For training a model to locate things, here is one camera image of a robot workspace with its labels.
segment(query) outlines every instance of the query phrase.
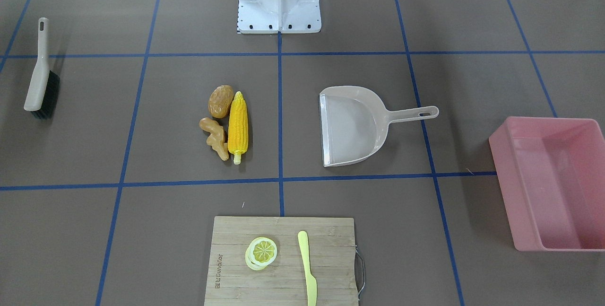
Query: wooden cutting board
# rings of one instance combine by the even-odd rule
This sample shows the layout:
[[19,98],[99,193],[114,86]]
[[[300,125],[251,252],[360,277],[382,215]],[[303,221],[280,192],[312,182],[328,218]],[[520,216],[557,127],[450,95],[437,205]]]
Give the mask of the wooden cutting board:
[[[297,234],[309,234],[317,306],[358,306],[352,218],[262,218],[217,216],[206,282],[205,306],[307,306]],[[244,261],[250,242],[273,241],[278,255],[253,271]]]

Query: dustpan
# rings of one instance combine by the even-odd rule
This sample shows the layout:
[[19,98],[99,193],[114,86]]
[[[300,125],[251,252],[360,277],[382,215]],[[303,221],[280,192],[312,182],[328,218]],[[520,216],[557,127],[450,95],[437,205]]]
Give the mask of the dustpan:
[[431,119],[436,106],[389,111],[374,91],[360,86],[333,86],[320,93],[324,166],[347,166],[374,155],[387,138],[389,125]]

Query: pink plastic basin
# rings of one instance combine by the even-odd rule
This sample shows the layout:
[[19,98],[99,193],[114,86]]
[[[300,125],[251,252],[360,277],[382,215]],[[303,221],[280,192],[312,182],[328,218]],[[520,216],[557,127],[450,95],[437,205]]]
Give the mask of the pink plastic basin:
[[508,117],[490,147],[517,250],[605,251],[605,140],[594,119]]

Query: metal handle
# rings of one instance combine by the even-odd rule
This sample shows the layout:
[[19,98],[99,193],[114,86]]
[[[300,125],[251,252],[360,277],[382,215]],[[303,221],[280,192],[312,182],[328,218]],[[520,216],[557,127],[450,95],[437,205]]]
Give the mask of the metal handle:
[[359,258],[359,261],[361,262],[361,288],[359,287],[359,284],[357,284],[357,276],[355,276],[355,285],[357,285],[357,301],[359,301],[361,300],[361,292],[363,292],[363,289],[365,288],[365,263],[363,262],[361,254],[359,254],[359,247],[357,245],[355,245],[355,257]]

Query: yellow knife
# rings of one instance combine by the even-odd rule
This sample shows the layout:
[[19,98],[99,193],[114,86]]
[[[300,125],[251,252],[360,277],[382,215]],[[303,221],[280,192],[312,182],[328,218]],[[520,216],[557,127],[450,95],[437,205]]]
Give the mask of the yellow knife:
[[307,282],[307,306],[315,306],[317,302],[317,280],[311,275],[311,261],[309,260],[309,236],[307,232],[298,232],[298,246],[301,249],[304,278]]

